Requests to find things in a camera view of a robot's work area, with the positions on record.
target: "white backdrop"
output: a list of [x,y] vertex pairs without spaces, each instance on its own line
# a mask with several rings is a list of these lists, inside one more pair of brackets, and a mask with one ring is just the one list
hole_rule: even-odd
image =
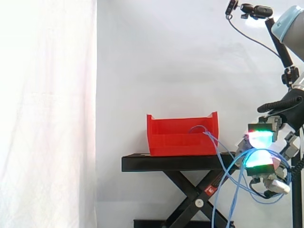
[[0,227],[96,227],[96,1],[0,1],[0,63]]
[[[252,0],[279,17],[293,0]],[[165,219],[184,198],[155,173],[121,173],[121,157],[147,152],[146,114],[155,118],[219,113],[220,140],[231,150],[256,108],[286,93],[284,69],[271,52],[238,34],[225,19],[228,1],[103,0],[97,14],[97,219],[100,228],[131,228],[133,219]],[[263,22],[232,22],[274,49]],[[294,62],[301,69],[294,55]],[[201,172],[187,173],[195,182]],[[228,181],[219,209],[228,215]],[[272,206],[241,192],[237,227],[290,227],[290,195]]]

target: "blue cable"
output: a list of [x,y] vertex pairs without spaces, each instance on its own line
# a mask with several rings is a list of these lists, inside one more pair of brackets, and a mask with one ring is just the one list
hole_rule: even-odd
[[254,151],[244,151],[243,153],[239,154],[234,160],[233,162],[228,166],[227,170],[225,171],[225,174],[223,175],[222,179],[220,180],[220,183],[218,185],[218,190],[216,192],[216,196],[215,196],[215,202],[214,202],[214,206],[213,206],[213,210],[212,210],[212,218],[211,218],[211,228],[214,228],[214,217],[215,217],[215,210],[216,210],[216,206],[218,203],[218,199],[219,199],[219,190],[224,182],[225,177],[227,176],[228,172],[231,170],[231,168],[233,167],[233,165],[237,162],[238,159],[240,159],[241,157],[243,157],[244,155],[250,153],[250,155],[253,153]]
[[[214,146],[214,148],[215,148],[215,150],[216,150],[216,152],[217,152],[217,156],[218,156],[218,159],[219,159],[219,162],[220,162],[220,164],[221,164],[221,166],[222,166],[222,168],[223,168],[223,170],[224,171],[226,171],[226,167],[225,167],[225,165],[224,165],[224,162],[223,162],[223,160],[222,160],[222,158],[221,158],[221,155],[220,155],[220,152],[218,151],[218,148],[217,148],[217,146],[216,146],[216,144],[215,144],[215,142],[214,142],[214,140],[216,140],[229,154],[230,154],[230,156],[234,159],[234,156],[232,155],[232,153],[216,138],[216,137],[214,137],[208,130],[207,130],[207,128],[205,127],[205,126],[203,126],[203,125],[197,125],[197,126],[194,126],[194,127],[192,127],[190,130],[189,130],[189,132],[191,132],[194,128],[198,128],[198,127],[202,127],[202,128],[204,128],[204,130],[205,130],[205,132],[203,132],[204,134],[206,134],[209,138],[210,138],[210,140],[212,141],[212,143],[213,143],[213,146]],[[229,179],[234,183],[234,184],[237,184],[238,182],[228,173],[228,177],[229,177]],[[245,176],[243,176],[243,179],[244,179],[244,181],[245,181],[245,184],[246,184],[246,186],[244,186],[243,184],[241,184],[240,185],[240,187],[242,188],[242,189],[244,189],[245,191],[249,191],[251,194],[254,194],[254,195],[256,195],[257,196],[257,194],[255,193],[255,192],[253,192],[249,187],[248,187],[248,183],[247,183],[247,181],[246,181],[246,178],[245,178]]]
[[[217,201],[218,201],[219,191],[220,191],[220,188],[221,188],[221,186],[222,186],[222,184],[223,184],[223,182],[224,182],[224,180],[225,180],[225,178],[226,178],[227,176],[232,180],[233,183],[236,184],[237,189],[236,189],[236,192],[235,192],[235,194],[234,194],[234,197],[233,197],[233,200],[232,200],[232,203],[231,203],[231,207],[230,207],[230,211],[229,211],[229,218],[228,218],[228,223],[227,223],[226,228],[229,228],[229,226],[230,226],[230,222],[231,222],[231,219],[232,219],[232,215],[233,215],[233,212],[234,212],[234,209],[235,209],[235,206],[236,206],[236,203],[237,203],[237,199],[238,199],[238,191],[239,191],[239,188],[242,188],[242,189],[248,191],[249,194],[251,195],[251,197],[253,198],[253,200],[255,200],[256,202],[261,203],[261,204],[274,204],[274,203],[278,202],[278,201],[284,196],[283,194],[276,194],[276,195],[274,195],[272,198],[280,196],[277,200],[275,200],[274,202],[265,203],[265,202],[260,202],[260,201],[258,201],[258,200],[254,197],[254,195],[256,195],[256,194],[255,194],[251,189],[249,189],[248,184],[247,184],[247,181],[246,181],[246,178],[245,178],[243,172],[244,172],[244,169],[245,169],[245,162],[246,162],[246,160],[248,159],[248,157],[249,157],[251,154],[253,154],[255,151],[257,151],[257,149],[253,148],[253,149],[247,150],[247,151],[241,153],[239,156],[237,156],[237,157],[235,158],[235,157],[229,152],[229,150],[228,150],[228,149],[227,149],[227,148],[226,148],[226,147],[225,147],[225,146],[224,146],[216,137],[214,137],[214,136],[207,130],[207,128],[206,128],[205,126],[203,126],[203,125],[194,126],[194,127],[192,127],[192,128],[190,129],[190,132],[191,132],[194,128],[196,128],[196,127],[202,127],[202,128],[204,128],[205,132],[203,132],[203,133],[204,133],[205,135],[207,135],[207,136],[210,138],[210,140],[212,141],[212,143],[213,143],[213,145],[214,145],[214,147],[215,147],[215,149],[216,149],[218,159],[219,159],[219,161],[220,161],[220,163],[221,163],[221,165],[222,165],[222,167],[223,167],[223,170],[225,171],[225,174],[223,175],[223,177],[222,177],[222,179],[221,179],[221,181],[220,181],[220,183],[219,183],[218,191],[217,191],[217,193],[216,193],[215,204],[214,204],[214,207],[213,207],[213,210],[212,210],[211,228],[214,228],[214,217],[215,217],[215,210],[216,210],[216,204],[217,204]],[[228,167],[228,169],[226,169],[226,167],[225,167],[225,165],[224,165],[224,162],[223,162],[223,160],[222,160],[222,158],[221,158],[221,156],[220,156],[220,153],[219,153],[219,151],[218,151],[218,148],[217,148],[217,146],[216,146],[214,140],[216,140],[221,146],[223,146],[223,148],[230,154],[230,156],[231,156],[232,158],[234,158],[233,162],[230,164],[230,166]],[[273,155],[273,156],[275,156],[275,157],[281,159],[281,161],[285,164],[285,166],[288,167],[288,168],[290,168],[290,165],[288,164],[287,160],[286,160],[281,154],[279,154],[279,153],[277,153],[277,152],[275,152],[275,151],[272,151],[272,150],[267,150],[267,151],[268,151],[271,155]],[[239,177],[238,177],[238,181],[236,181],[236,180],[229,174],[229,171],[231,170],[231,168],[233,167],[233,165],[237,162],[237,160],[238,160],[240,157],[244,156],[244,155],[246,155],[246,156],[245,156],[245,158],[244,158],[244,160],[243,160],[243,162],[242,162],[242,165],[241,165],[241,169],[240,169],[240,174],[239,174]],[[243,179],[244,179],[244,181],[245,181],[246,186],[244,186],[244,185],[241,184],[241,179],[242,179],[242,177],[243,177]],[[290,184],[291,178],[292,178],[291,173],[288,172],[288,173],[287,173],[287,182],[286,182],[287,185]]]
[[[223,160],[222,160],[222,158],[221,158],[221,156],[220,156],[220,152],[218,151],[217,146],[216,146],[214,140],[216,140],[221,146],[223,146],[223,148],[230,154],[230,156],[231,156],[232,158],[234,158],[234,156],[230,153],[230,151],[229,151],[229,150],[228,150],[228,149],[227,149],[227,148],[226,148],[226,147],[225,147],[225,146],[224,146],[216,137],[214,137],[214,136],[207,130],[207,128],[206,128],[205,126],[203,126],[203,125],[194,126],[194,127],[192,127],[192,128],[190,129],[190,132],[191,132],[194,128],[197,128],[197,127],[202,127],[202,128],[204,128],[205,132],[203,132],[203,133],[206,134],[206,135],[211,139],[211,141],[212,141],[212,143],[213,143],[213,145],[214,145],[214,147],[215,147],[215,149],[216,149],[217,156],[218,156],[218,159],[219,159],[219,161],[220,161],[220,163],[221,163],[221,166],[222,166],[223,170],[226,171],[226,167],[225,167],[225,165],[224,165],[224,162],[223,162]],[[283,161],[285,162],[286,166],[289,167],[289,164],[288,164],[287,160],[286,160],[281,154],[276,153],[276,152],[271,151],[271,150],[269,150],[269,152],[270,152],[271,154],[273,154],[275,157],[279,157],[281,160],[283,160]],[[237,182],[229,173],[228,173],[228,177],[232,180],[232,182],[233,182],[234,184],[238,185],[238,182]],[[257,194],[256,194],[255,192],[253,192],[253,191],[248,187],[248,183],[247,183],[247,181],[246,181],[246,178],[245,178],[244,174],[242,174],[242,177],[243,177],[243,179],[244,179],[245,186],[242,185],[242,184],[240,184],[240,188],[244,189],[245,191],[248,191],[249,194],[250,194],[250,196],[252,197],[252,199],[253,199],[255,202],[257,202],[257,203],[261,203],[261,204],[274,204],[274,203],[278,202],[278,201],[283,197],[283,194],[282,194],[281,197],[280,197],[279,199],[277,199],[276,201],[274,201],[274,202],[261,202],[261,201],[258,201],[258,200],[253,196],[253,195],[257,196]]]

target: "red label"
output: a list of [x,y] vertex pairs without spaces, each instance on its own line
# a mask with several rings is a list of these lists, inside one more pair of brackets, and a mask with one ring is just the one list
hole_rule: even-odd
[[213,187],[212,185],[209,185],[206,189],[205,189],[205,193],[208,195],[208,196],[212,196],[216,191],[217,191],[218,188],[215,188]]

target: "black base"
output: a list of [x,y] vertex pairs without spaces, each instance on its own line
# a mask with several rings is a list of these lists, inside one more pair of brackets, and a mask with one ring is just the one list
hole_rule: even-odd
[[[134,228],[167,228],[162,227],[165,221],[161,220],[134,220]],[[211,222],[205,221],[191,221],[185,228],[211,228]]]
[[[222,155],[224,164],[232,162],[230,155]],[[181,171],[209,170],[207,175],[194,186]],[[191,221],[200,211],[211,220],[213,205],[209,199],[218,190],[224,171],[217,155],[151,157],[147,154],[133,154],[122,158],[122,171],[163,171],[164,174],[186,195],[186,199],[165,221],[135,220],[134,228],[210,228],[210,222]],[[225,228],[227,219],[216,209],[214,223],[217,228]]]

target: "white wall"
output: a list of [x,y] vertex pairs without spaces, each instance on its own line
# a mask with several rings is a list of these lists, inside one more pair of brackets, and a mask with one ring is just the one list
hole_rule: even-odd
[[[294,0],[252,0],[279,16]],[[133,219],[165,219],[183,194],[160,172],[121,173],[121,157],[147,152],[146,114],[156,118],[219,113],[220,140],[231,150],[256,108],[280,99],[283,66],[245,39],[225,19],[228,1],[100,0],[98,2],[97,209],[100,228],[131,228]],[[233,23],[274,49],[265,27]],[[295,63],[303,69],[296,58]],[[198,180],[202,172],[188,173]],[[234,186],[227,182],[219,209],[228,214]],[[257,205],[241,192],[238,227],[290,227],[290,195]],[[251,208],[250,213],[244,208]]]

